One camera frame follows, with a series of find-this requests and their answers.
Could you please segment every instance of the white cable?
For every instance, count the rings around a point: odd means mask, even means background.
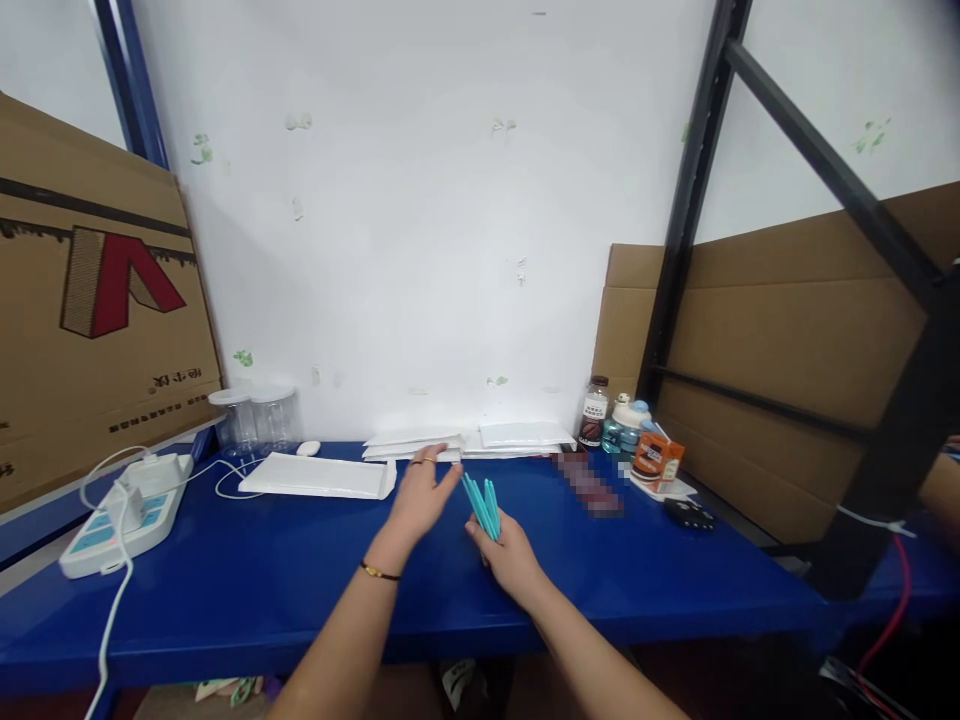
[[[240,477],[240,480],[242,481],[242,480],[246,480],[246,477],[240,473],[240,470],[243,469],[243,468],[245,468],[247,465],[253,465],[254,463],[263,462],[263,460],[264,460],[264,458],[260,458],[259,460],[253,460],[253,461],[251,461],[251,462],[244,463],[244,464],[241,465],[240,467],[234,467],[233,465],[231,465],[230,463],[228,463],[226,460],[214,460],[212,463],[210,463],[210,464],[207,466],[207,468],[211,468],[211,467],[213,467],[214,465],[216,465],[217,463],[220,463],[221,465],[226,465],[228,468],[230,468],[230,472],[236,473],[236,474]],[[220,497],[226,498],[227,500],[253,500],[253,498],[255,498],[255,497],[260,497],[261,495],[264,494],[264,493],[255,493],[255,494],[253,494],[253,495],[225,495],[225,494],[223,494],[222,492],[220,492],[220,483],[222,483],[224,480],[226,480],[229,476],[230,476],[230,473],[226,473],[222,478],[220,478],[219,480],[217,480],[217,484],[213,487],[213,491],[214,491],[217,495],[219,495]]]
[[[210,463],[209,465],[207,465],[203,470],[199,470],[199,471],[195,472],[193,475],[191,475],[190,477],[188,477],[186,480],[183,480],[183,481],[181,481],[181,482],[178,482],[176,485],[173,485],[172,487],[169,487],[169,488],[167,488],[166,490],[161,490],[160,492],[155,493],[155,494],[153,494],[153,495],[146,495],[146,496],[144,496],[144,500],[148,500],[148,499],[150,499],[150,498],[152,498],[152,497],[157,497],[158,495],[163,495],[164,493],[170,492],[170,491],[173,490],[174,488],[178,488],[178,487],[181,487],[181,486],[183,486],[183,485],[186,485],[188,482],[190,482],[190,481],[193,480],[194,478],[198,478],[198,477],[200,477],[201,475],[203,475],[207,470],[209,470],[210,468],[212,468],[214,465],[216,465],[216,464],[219,463],[219,462],[224,463],[225,465],[229,466],[229,467],[230,467],[231,469],[233,469],[233,470],[243,470],[243,468],[248,467],[248,466],[250,466],[250,465],[256,465],[258,462],[263,462],[265,459],[266,459],[266,458],[257,458],[256,460],[248,460],[247,462],[243,463],[243,465],[238,465],[236,468],[234,468],[233,465],[230,465],[230,463],[228,463],[228,462],[226,462],[226,461],[224,461],[224,460],[215,460],[214,462],[212,462],[212,463]]]
[[[123,455],[123,453],[127,452],[128,450],[143,450],[144,452],[147,452],[147,453],[150,452],[150,448],[144,447],[143,445],[131,445],[130,447],[124,448],[123,450],[117,450],[113,455],[110,455],[109,457],[105,457],[103,460],[97,463],[96,467],[94,467],[93,470],[87,473],[87,476],[80,483],[80,502],[82,502],[91,510],[97,509],[96,505],[94,505],[89,500],[87,500],[87,483],[89,483],[90,480],[93,478],[93,476],[97,474],[97,471],[100,468],[102,468],[108,462],[113,460],[117,455]]]
[[[86,495],[87,483],[90,482],[90,479],[96,474],[96,472],[101,467],[103,467],[104,464],[108,463],[117,455],[125,453],[128,450],[137,450],[137,449],[150,452],[150,449],[147,447],[144,447],[143,445],[133,445],[131,447],[124,448],[123,450],[118,450],[110,457],[104,458],[99,463],[97,463],[97,466],[94,467],[93,470],[91,470],[87,474],[87,476],[83,479],[83,482],[80,483],[80,500],[83,502],[84,505],[86,505],[91,510],[97,509],[89,500],[87,500],[87,495]],[[230,463],[224,460],[219,460],[219,459],[214,460],[212,463],[207,465],[203,470],[200,470],[199,472],[194,473],[183,482],[178,483],[177,485],[174,485],[174,487],[179,487],[180,485],[186,485],[188,482],[190,482],[194,478],[199,477],[200,475],[203,475],[203,473],[205,473],[207,470],[212,468],[214,465],[217,465],[218,463],[222,465],[226,465],[228,468],[230,468],[230,472],[236,473],[237,475],[240,476],[241,479],[243,479],[244,476],[240,473],[240,470],[242,470],[245,467],[248,467],[249,465],[256,465],[259,462],[263,462],[263,460],[264,458],[259,458],[257,460],[250,460],[238,467],[234,467],[233,465],[231,465]],[[257,493],[255,495],[244,495],[244,496],[224,495],[222,492],[220,492],[220,483],[222,483],[224,479],[229,475],[230,475],[229,472],[224,474],[224,476],[217,481],[217,484],[214,487],[214,491],[220,497],[226,498],[228,500],[252,500],[253,498],[260,497],[261,495],[264,494],[264,493]],[[107,687],[107,679],[109,677],[109,671],[107,670],[107,646],[110,644],[110,634],[113,632],[113,623],[117,617],[117,609],[120,607],[120,600],[121,598],[123,598],[123,593],[127,589],[127,585],[130,584],[130,578],[133,577],[133,558],[131,558],[130,554],[127,552],[127,546],[123,540],[123,532],[122,532],[123,523],[124,523],[124,520],[126,520],[126,516],[127,516],[127,507],[130,504],[130,494],[127,492],[127,488],[123,483],[115,480],[113,485],[114,487],[119,488],[120,492],[123,494],[123,505],[120,508],[119,527],[114,527],[113,532],[117,538],[117,547],[120,549],[120,557],[123,560],[123,564],[126,565],[127,567],[127,573],[126,575],[124,575],[123,581],[120,583],[120,587],[117,588],[117,594],[114,595],[113,597],[113,604],[110,606],[110,614],[107,615],[107,624],[106,624],[106,627],[104,627],[103,629],[103,636],[100,638],[100,650],[97,653],[97,668],[100,671],[100,684],[97,686],[97,692],[93,696],[93,700],[90,702],[90,707],[87,708],[87,714],[84,716],[84,720],[91,720],[94,712],[97,709],[97,704],[100,702],[100,698],[103,696],[103,691]],[[172,489],[173,488],[168,488],[163,492],[170,492],[170,490]]]
[[[123,576],[123,581],[117,589],[117,594],[113,597],[113,605],[110,606],[110,614],[107,615],[107,625],[103,629],[103,637],[100,638],[100,651],[97,653],[100,685],[97,687],[97,692],[90,702],[90,707],[87,708],[87,714],[84,716],[84,720],[90,720],[93,717],[97,709],[97,704],[100,702],[100,697],[103,695],[104,688],[107,686],[107,645],[110,643],[110,633],[113,632],[113,622],[117,617],[117,608],[120,607],[120,599],[123,597],[123,591],[127,589],[127,585],[130,584],[130,578],[133,577],[133,558],[131,558],[127,552],[127,546],[123,541],[123,521],[126,519],[127,507],[130,504],[130,494],[127,492],[126,486],[121,482],[114,481],[113,486],[119,488],[123,494],[123,505],[120,508],[120,522],[118,523],[119,527],[114,527],[113,534],[117,538],[117,547],[120,548],[120,557],[123,558],[123,564],[127,566],[127,574]]]
[[[863,515],[857,515],[855,512],[853,512],[853,510],[847,510],[843,505],[837,505],[837,510],[842,512],[844,515],[848,515],[849,517],[852,517],[854,520],[859,520],[864,525],[871,525],[873,527],[886,528],[892,533],[896,533],[897,535],[904,535],[906,537],[915,538],[917,536],[916,533],[910,532],[909,530],[904,528],[904,525],[906,525],[907,523],[906,520],[897,520],[896,522],[892,522],[892,523],[883,522],[882,520],[871,520],[870,518],[865,518]]]

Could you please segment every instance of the white computer mouse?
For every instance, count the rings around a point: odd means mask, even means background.
[[[300,447],[297,448],[297,455],[300,457],[313,457],[318,452],[320,452],[319,440],[307,440],[305,443],[301,443]]]

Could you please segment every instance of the teal pen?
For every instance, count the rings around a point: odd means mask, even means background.
[[[483,496],[480,495],[480,488],[477,487],[477,484],[471,480],[473,485],[473,498],[476,502],[476,510],[478,515],[483,516],[483,529],[487,531],[487,535],[491,538],[493,537],[493,519],[490,517],[490,513],[487,511],[487,503],[483,499]]]
[[[477,516],[477,522],[480,523],[480,526],[483,528],[484,532],[487,535],[490,535],[493,532],[493,528],[490,527],[490,519],[487,517],[487,509],[484,506],[483,498],[480,497],[480,491],[477,489],[477,484],[473,479],[467,474],[464,473],[464,486],[467,489],[467,497],[470,498],[470,504],[473,506],[473,512]]]
[[[500,539],[500,531],[503,529],[500,527],[500,505],[497,503],[497,489],[493,486],[493,483],[490,483],[490,495],[493,497],[493,519],[497,523],[497,537],[496,540]]]
[[[483,499],[487,504],[487,514],[490,515],[491,524],[493,525],[493,534],[490,535],[490,537],[494,540],[499,540],[500,513],[497,512],[497,500],[493,493],[493,483],[490,482],[489,478],[486,478],[483,481]]]

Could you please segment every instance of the white power strip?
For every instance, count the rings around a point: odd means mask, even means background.
[[[189,477],[193,470],[193,458],[190,455],[178,455],[177,460],[183,476]],[[143,500],[143,523],[123,535],[123,543],[130,557],[145,553],[166,539],[173,528],[185,489],[186,485],[179,485]],[[110,517],[105,508],[95,510],[60,556],[60,569],[68,578],[76,579],[97,573],[106,574],[122,567],[123,558]]]

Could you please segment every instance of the power cord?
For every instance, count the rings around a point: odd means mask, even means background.
[[[907,557],[907,549],[903,546],[903,541],[900,539],[898,533],[893,535],[893,544],[897,548],[897,552],[900,555],[900,566],[903,568],[903,590],[900,593],[900,602],[897,605],[897,609],[893,613],[893,617],[890,618],[890,622],[887,623],[887,626],[883,629],[883,632],[880,634],[880,637],[877,638],[877,641],[873,644],[869,650],[867,650],[866,655],[863,656],[863,659],[860,661],[860,664],[857,665],[857,684],[860,686],[860,690],[863,691],[863,694],[876,705],[884,714],[891,718],[892,720],[897,720],[899,715],[897,715],[893,710],[891,710],[887,705],[880,700],[876,695],[871,692],[870,688],[867,687],[867,684],[863,681],[863,673],[867,670],[867,665],[870,664],[870,661],[883,649],[883,646],[886,645],[887,641],[893,636],[897,631],[897,628],[900,626],[900,623],[903,621],[903,616],[907,611],[907,603],[910,602],[910,593],[913,588],[913,578],[910,573],[910,559]]]
[[[117,455],[122,455],[123,453],[129,450],[143,450],[144,452],[150,452],[150,448],[144,447],[143,445],[133,445],[123,450],[118,450],[113,455],[110,455],[107,458],[104,458],[96,467],[91,470],[87,476],[80,483],[80,501],[86,505],[91,510],[96,510],[97,508],[87,500],[87,483],[90,482],[90,479],[96,475],[96,473],[102,468],[106,463],[110,462]],[[127,516],[127,507],[130,504],[130,494],[127,492],[126,486],[117,482],[116,480],[113,483],[113,486],[119,488],[121,494],[123,495],[123,504],[120,507],[120,527],[114,528],[114,535],[117,538],[117,547],[120,549],[120,557],[123,559],[123,564],[127,566],[127,573],[123,576],[123,580],[120,583],[120,587],[117,588],[117,594],[113,596],[113,604],[110,606],[110,614],[107,615],[107,625],[103,629],[103,637],[100,638],[100,650],[97,653],[97,668],[100,671],[100,684],[97,686],[97,692],[93,696],[93,700],[90,701],[90,707],[87,708],[87,714],[84,716],[84,720],[91,720],[94,713],[97,710],[97,705],[100,703],[100,698],[103,695],[104,689],[107,687],[107,645],[110,643],[110,633],[113,631],[113,622],[117,617],[117,608],[120,607],[120,599],[123,597],[124,591],[127,589],[127,585],[130,584],[130,578],[133,577],[133,558],[130,557],[127,552],[127,546],[123,542],[123,521],[126,520]]]
[[[108,462],[113,460],[113,458],[117,457],[118,455],[122,455],[126,452],[129,452],[130,450],[143,450],[145,453],[150,452],[150,448],[145,447],[143,445],[131,445],[130,447],[124,448],[123,450],[118,450],[117,452],[113,453],[112,455],[104,458],[99,463],[97,463],[97,465],[93,468],[93,470],[91,470],[80,483],[80,501],[84,505],[86,505],[91,510],[97,509],[97,507],[87,499],[87,484],[97,474],[97,472],[100,471],[100,468],[102,468]],[[243,465],[234,467],[233,465],[226,462],[225,460],[217,459],[217,460],[214,460],[209,465],[207,465],[203,470],[200,470],[199,472],[194,473],[193,475],[188,477],[186,480],[184,480],[181,483],[178,483],[174,487],[180,487],[181,485],[186,485],[188,482],[190,482],[196,477],[203,475],[203,473],[205,473],[207,470],[209,470],[210,468],[212,468],[214,465],[217,465],[217,464],[226,465],[228,468],[230,468],[230,472],[234,472],[237,475],[239,475],[241,478],[243,478],[244,476],[240,473],[240,470],[250,465],[256,465],[259,462],[263,462],[263,458],[259,458],[257,460],[251,460],[249,462],[244,463]],[[230,474],[229,472],[225,473],[224,476],[217,481],[217,484],[214,487],[215,492],[220,497],[226,498],[228,500],[252,500],[255,497],[260,497],[261,495],[263,495],[263,493],[257,493],[255,495],[244,495],[244,496],[225,495],[224,493],[220,492],[220,483],[222,483],[229,474]],[[126,520],[126,516],[127,516],[127,507],[129,506],[129,503],[130,503],[130,494],[127,492],[126,486],[123,483],[118,482],[117,480],[114,481],[113,486],[118,488],[121,494],[123,495],[123,504],[120,507],[119,527],[114,528],[114,535],[117,538],[117,548],[119,548],[120,550],[120,557],[123,560],[123,564],[127,568],[127,572],[123,576],[123,580],[120,582],[120,587],[117,588],[117,594],[113,596],[113,604],[110,606],[110,613],[107,615],[107,624],[103,629],[103,636],[100,638],[100,650],[97,652],[97,669],[100,672],[100,684],[97,686],[97,692],[93,696],[93,700],[90,701],[90,706],[87,708],[87,714],[84,716],[84,720],[91,720],[91,718],[93,718],[93,715],[97,709],[97,705],[100,703],[100,698],[103,696],[103,691],[107,687],[107,679],[109,677],[109,671],[107,669],[107,646],[110,643],[110,635],[113,632],[113,623],[117,617],[117,608],[120,607],[120,600],[123,598],[123,593],[127,589],[127,585],[130,584],[130,578],[133,577],[133,558],[131,558],[130,554],[127,552],[127,546],[123,540],[123,532],[122,532],[123,523],[124,523],[124,520]],[[170,492],[170,490],[172,489],[173,488],[164,490],[164,492]]]
[[[214,460],[212,463],[207,465],[207,467],[205,467],[200,472],[203,472],[204,470],[208,470],[209,468],[212,468],[217,463],[220,463],[221,465],[226,465],[228,468],[230,468],[230,472],[236,473],[240,477],[240,480],[243,481],[243,480],[246,480],[246,477],[240,471],[243,468],[247,467],[248,465],[256,465],[258,462],[263,462],[264,459],[265,458],[260,458],[259,460],[251,460],[250,462],[246,462],[243,465],[240,465],[238,467],[234,467],[233,465],[228,463],[226,460]],[[261,495],[264,494],[264,493],[254,493],[252,495],[225,495],[224,493],[220,492],[220,483],[226,480],[229,475],[230,473],[228,472],[222,478],[217,480],[217,484],[213,488],[213,491],[217,493],[217,495],[219,495],[220,497],[226,498],[227,500],[253,500],[253,498],[260,497]]]

